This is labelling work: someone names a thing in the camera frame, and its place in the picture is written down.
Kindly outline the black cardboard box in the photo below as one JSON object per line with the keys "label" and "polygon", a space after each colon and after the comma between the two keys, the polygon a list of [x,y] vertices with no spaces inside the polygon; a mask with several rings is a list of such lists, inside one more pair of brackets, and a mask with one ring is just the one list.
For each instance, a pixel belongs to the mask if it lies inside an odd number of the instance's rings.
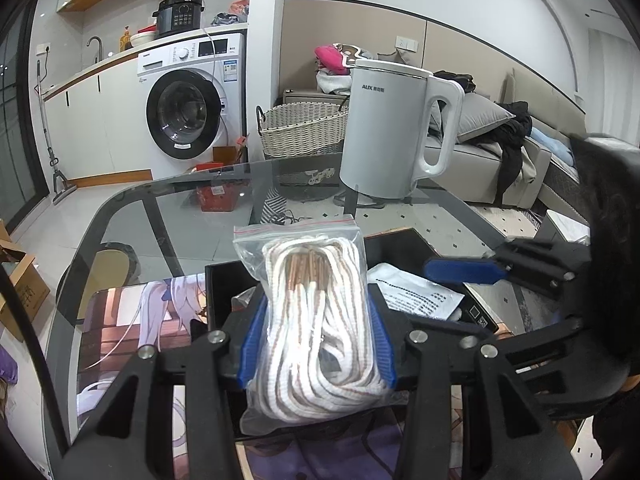
{"label": "black cardboard box", "polygon": [[[383,233],[366,237],[364,250],[367,256],[369,269],[379,263],[388,263],[396,268],[423,276],[424,264],[427,260],[435,258],[436,252],[427,241],[414,229],[404,229],[395,232]],[[205,268],[205,285],[207,300],[207,315],[210,332],[222,330],[227,338],[224,344],[227,350],[221,353],[217,367],[221,378],[221,388],[227,391],[226,402],[229,409],[231,427],[235,440],[254,439],[241,430],[241,418],[247,409],[246,389],[239,387],[236,374],[238,374],[240,362],[240,348],[245,337],[246,330],[256,311],[260,298],[265,297],[262,285],[250,276],[244,264],[239,260],[231,260],[223,263],[213,263]],[[258,298],[248,300],[248,307],[232,307],[233,298],[241,295],[252,287],[258,287]],[[488,308],[480,305],[480,300],[474,299],[471,291],[465,285],[449,286],[454,292],[460,292],[464,296],[460,304],[461,316],[458,322],[463,324],[475,324],[484,327],[485,332],[497,333],[498,325],[488,313]],[[378,308],[382,315],[387,333],[392,340],[392,332],[398,333],[400,314],[392,315],[389,307],[382,307],[382,294],[378,292]],[[393,342],[395,356],[395,370],[397,383],[408,390],[411,386],[407,370],[409,365],[400,366],[400,343]]]}

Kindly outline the black clothes on sofa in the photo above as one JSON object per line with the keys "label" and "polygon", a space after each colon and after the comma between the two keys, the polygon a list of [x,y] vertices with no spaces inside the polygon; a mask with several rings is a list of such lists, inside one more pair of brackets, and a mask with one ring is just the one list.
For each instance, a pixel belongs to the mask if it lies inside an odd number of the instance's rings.
{"label": "black clothes on sofa", "polygon": [[[460,84],[464,94],[477,93],[469,74],[439,70],[434,75]],[[449,167],[438,183],[468,202],[515,205],[522,194],[520,188],[529,186],[537,177],[525,148],[533,121],[524,101],[496,104],[515,117],[469,142],[458,143],[456,139]]]}

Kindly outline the beige sofa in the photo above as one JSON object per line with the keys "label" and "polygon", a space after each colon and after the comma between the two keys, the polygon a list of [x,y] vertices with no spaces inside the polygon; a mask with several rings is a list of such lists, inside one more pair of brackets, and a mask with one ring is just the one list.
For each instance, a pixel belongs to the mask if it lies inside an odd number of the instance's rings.
{"label": "beige sofa", "polygon": [[585,136],[586,114],[547,81],[519,68],[504,77],[497,101],[470,74],[439,70],[461,84],[463,113],[449,168],[436,182],[473,204],[587,217],[570,150]]}

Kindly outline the grey sofa cushion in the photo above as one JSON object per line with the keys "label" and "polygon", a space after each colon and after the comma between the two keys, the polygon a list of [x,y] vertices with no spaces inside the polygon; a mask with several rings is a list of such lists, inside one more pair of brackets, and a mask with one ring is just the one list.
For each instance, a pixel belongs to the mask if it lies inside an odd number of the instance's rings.
{"label": "grey sofa cushion", "polygon": [[[437,100],[433,104],[430,124],[428,125],[428,134],[430,136],[437,136],[438,138],[442,136],[442,128],[444,128],[442,112],[446,106],[447,103],[442,100]],[[474,92],[465,93],[458,125],[457,142],[469,142],[506,124],[514,117],[514,114],[480,94]]]}

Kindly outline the white printed paper packet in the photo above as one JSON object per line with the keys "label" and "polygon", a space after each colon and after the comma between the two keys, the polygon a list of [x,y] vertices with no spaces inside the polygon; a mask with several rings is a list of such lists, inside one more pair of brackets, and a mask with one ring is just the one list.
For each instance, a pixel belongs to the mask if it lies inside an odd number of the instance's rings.
{"label": "white printed paper packet", "polygon": [[387,307],[405,314],[448,320],[464,296],[419,275],[379,263],[367,272],[369,284],[378,286]]}

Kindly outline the woven laundry basket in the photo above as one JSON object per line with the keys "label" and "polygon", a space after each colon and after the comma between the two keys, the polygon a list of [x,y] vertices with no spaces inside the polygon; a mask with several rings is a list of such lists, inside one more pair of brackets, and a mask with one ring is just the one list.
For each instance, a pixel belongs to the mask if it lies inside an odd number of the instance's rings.
{"label": "woven laundry basket", "polygon": [[266,112],[256,107],[257,130],[266,159],[341,153],[348,106],[292,102]]}

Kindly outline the pink clothing pile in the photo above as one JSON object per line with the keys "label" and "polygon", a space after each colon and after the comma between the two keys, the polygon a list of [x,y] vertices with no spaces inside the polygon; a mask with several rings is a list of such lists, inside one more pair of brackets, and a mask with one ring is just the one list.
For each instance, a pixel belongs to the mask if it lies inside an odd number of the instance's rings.
{"label": "pink clothing pile", "polygon": [[344,65],[343,55],[333,44],[325,44],[314,49],[318,65],[333,75],[348,75],[349,67]]}

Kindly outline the white electric kettle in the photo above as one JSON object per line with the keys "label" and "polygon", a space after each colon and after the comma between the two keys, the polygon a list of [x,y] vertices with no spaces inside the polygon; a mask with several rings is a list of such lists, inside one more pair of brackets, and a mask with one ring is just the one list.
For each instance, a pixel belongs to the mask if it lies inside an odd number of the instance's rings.
{"label": "white electric kettle", "polygon": [[[442,113],[442,144],[436,162],[424,157],[433,105]],[[459,131],[464,91],[452,80],[410,65],[360,58],[352,88],[340,179],[351,190],[401,200],[424,179],[449,166]]]}

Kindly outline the brown cardboard box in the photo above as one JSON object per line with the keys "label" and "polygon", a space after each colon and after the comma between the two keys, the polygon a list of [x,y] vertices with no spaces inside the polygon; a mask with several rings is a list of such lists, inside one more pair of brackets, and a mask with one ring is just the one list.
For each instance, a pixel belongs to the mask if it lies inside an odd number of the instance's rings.
{"label": "brown cardboard box", "polygon": [[36,256],[11,240],[1,222],[1,267],[8,274],[37,335],[49,315],[50,288],[37,269]]}

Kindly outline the red box on floor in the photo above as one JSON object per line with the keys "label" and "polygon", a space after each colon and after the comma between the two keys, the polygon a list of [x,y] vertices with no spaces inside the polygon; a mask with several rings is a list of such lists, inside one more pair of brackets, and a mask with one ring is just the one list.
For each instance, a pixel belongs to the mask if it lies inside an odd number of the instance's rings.
{"label": "red box on floor", "polygon": [[[231,167],[243,161],[245,148],[241,145],[214,146],[213,159],[210,162],[201,162],[192,168],[193,172],[213,171]],[[200,186],[196,189],[198,203],[201,211],[205,212],[230,212],[244,192],[246,182],[242,180],[226,181]]]}

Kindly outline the black rice cooker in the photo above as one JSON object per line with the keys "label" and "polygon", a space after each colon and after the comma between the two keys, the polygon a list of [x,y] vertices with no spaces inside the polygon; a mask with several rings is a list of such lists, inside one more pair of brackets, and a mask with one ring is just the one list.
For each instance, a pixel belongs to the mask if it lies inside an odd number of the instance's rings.
{"label": "black rice cooker", "polygon": [[152,14],[155,18],[157,37],[163,38],[199,29],[204,10],[203,0],[162,0]]}

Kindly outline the white washing machine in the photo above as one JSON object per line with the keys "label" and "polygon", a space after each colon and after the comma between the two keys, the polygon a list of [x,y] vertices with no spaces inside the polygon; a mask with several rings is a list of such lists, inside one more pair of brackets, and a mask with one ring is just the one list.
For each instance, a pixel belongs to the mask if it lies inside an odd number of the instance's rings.
{"label": "white washing machine", "polygon": [[155,179],[184,174],[215,150],[245,141],[245,35],[205,35],[163,44],[137,58],[142,119],[139,153]]}

